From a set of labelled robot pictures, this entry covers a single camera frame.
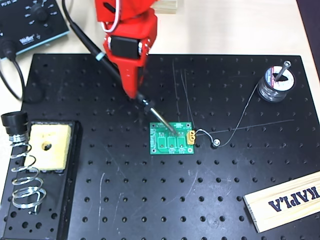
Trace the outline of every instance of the red robotic arm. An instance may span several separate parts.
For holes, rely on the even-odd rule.
[[[96,16],[106,32],[103,44],[118,66],[122,86],[134,99],[143,81],[147,56],[157,37],[156,0],[95,0]]]

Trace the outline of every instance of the wooden block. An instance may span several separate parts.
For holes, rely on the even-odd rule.
[[[152,8],[157,14],[175,14],[178,9],[178,0],[159,0],[152,5]]]
[[[36,158],[33,167],[42,171],[64,170],[66,168],[71,127],[66,124],[34,124],[31,126],[30,155]],[[34,159],[27,156],[24,165]]]
[[[259,233],[320,211],[320,171],[244,196]]]

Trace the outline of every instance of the metal spring coil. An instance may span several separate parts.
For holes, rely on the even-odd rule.
[[[287,96],[288,92],[284,91],[277,91],[273,88],[271,88],[267,83],[265,78],[261,78],[259,84],[258,84],[258,91],[261,94],[261,96],[272,103],[278,103],[281,102],[285,97]]]
[[[39,186],[26,186],[20,189],[15,190],[12,193],[12,204],[16,208],[21,209],[31,209],[34,208],[34,211],[29,211],[29,214],[36,215],[39,213],[39,207],[40,204],[44,201],[47,192],[45,189],[42,188],[42,185],[44,184],[44,181],[38,177],[40,171],[38,168],[34,167],[33,165],[36,163],[36,158],[29,154],[29,152],[32,149],[32,146],[28,143],[29,142],[29,135],[28,134],[21,134],[21,135],[13,135],[9,137],[9,140],[12,142],[10,146],[12,148],[17,147],[26,147],[26,150],[20,154],[17,155],[11,155],[11,159],[17,159],[22,157],[31,157],[34,159],[34,161],[28,165],[28,166],[19,166],[19,167],[13,167],[11,171],[13,173],[19,173],[22,171],[30,171],[34,173],[33,176],[25,176],[20,178],[15,178],[12,181],[12,184],[14,186],[22,186],[28,183],[31,183],[32,181],[38,181],[40,184]],[[19,203],[18,200],[27,198],[31,195],[37,194],[36,201],[30,202],[30,203]]]

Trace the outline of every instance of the white wire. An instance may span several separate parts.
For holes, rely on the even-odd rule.
[[[241,123],[241,121],[242,121],[242,118],[243,118],[244,115],[245,115],[245,112],[246,112],[246,110],[247,110],[247,107],[249,106],[249,103],[250,103],[250,101],[251,101],[251,99],[252,99],[252,97],[253,97],[253,95],[254,95],[257,87],[258,87],[258,85],[259,85],[259,82],[255,85],[255,87],[254,87],[254,89],[253,89],[253,91],[252,91],[252,93],[251,93],[251,95],[250,95],[250,97],[249,97],[249,99],[248,99],[248,102],[246,103],[246,105],[245,105],[245,107],[244,107],[244,109],[243,109],[243,112],[242,112],[242,115],[241,115],[241,117],[240,117],[240,119],[239,119],[239,121],[238,121],[238,124],[236,125],[236,127],[235,127],[235,129],[234,129],[234,131],[233,131],[233,133],[232,133],[232,135],[231,135],[231,137],[229,138],[229,140],[228,140],[225,144],[218,146],[218,148],[222,148],[222,147],[226,146],[228,143],[230,143],[231,139],[234,137],[234,135],[235,135],[236,131],[237,131],[238,128],[239,128],[239,125],[240,125],[240,123]]]
[[[200,128],[200,129],[198,129],[197,131],[195,131],[195,134],[197,134],[198,132],[203,132],[203,133],[205,133],[206,135],[208,135],[209,138],[211,139],[211,144],[214,144],[214,139],[212,138],[212,136],[211,136],[206,130]]]
[[[232,135],[230,136],[229,140],[228,140],[225,144],[218,146],[218,148],[222,148],[222,147],[226,146],[228,143],[230,143],[231,139],[234,137],[234,135],[235,135],[236,131],[237,131],[238,128],[239,128],[239,125],[240,125],[240,123],[241,123],[241,121],[242,121],[242,118],[243,118],[244,115],[245,115],[245,112],[246,112],[246,110],[247,110],[247,107],[249,106],[249,103],[250,103],[250,101],[251,101],[251,99],[252,99],[252,97],[253,97],[253,95],[254,95],[257,87],[258,87],[258,85],[259,85],[259,82],[255,85],[255,87],[254,87],[254,89],[253,89],[253,91],[252,91],[252,93],[251,93],[251,95],[250,95],[250,97],[249,97],[249,99],[248,99],[248,101],[247,101],[244,109],[243,109],[242,115],[241,115],[241,117],[240,117],[240,119],[239,119],[239,121],[238,121],[238,123],[237,123],[237,125],[236,125],[236,127],[235,127],[235,129],[234,129],[234,131],[233,131],[233,133],[232,133]],[[214,139],[213,139],[213,137],[210,135],[209,132],[207,132],[206,130],[203,130],[203,129],[201,129],[201,128],[198,129],[198,130],[195,132],[195,134],[197,134],[198,132],[203,132],[203,133],[205,133],[206,135],[208,135],[208,136],[210,137],[210,139],[211,139],[211,144],[214,143]]]
[[[118,26],[120,20],[121,0],[115,0],[115,16],[112,26],[106,29],[105,22],[101,22],[102,29],[105,33],[112,33]]]

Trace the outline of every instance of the wooden table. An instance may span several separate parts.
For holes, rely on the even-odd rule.
[[[73,20],[100,47],[104,32],[96,22],[93,0],[73,1]],[[87,53],[73,32],[18,56],[25,80],[35,53]],[[320,111],[320,83],[296,0],[179,0],[176,14],[158,14],[158,36],[151,54],[243,54],[300,55],[317,112]],[[1,69],[14,87],[20,80],[10,62]],[[0,81],[0,114],[19,111]],[[10,160],[10,143],[0,127],[0,196]]]

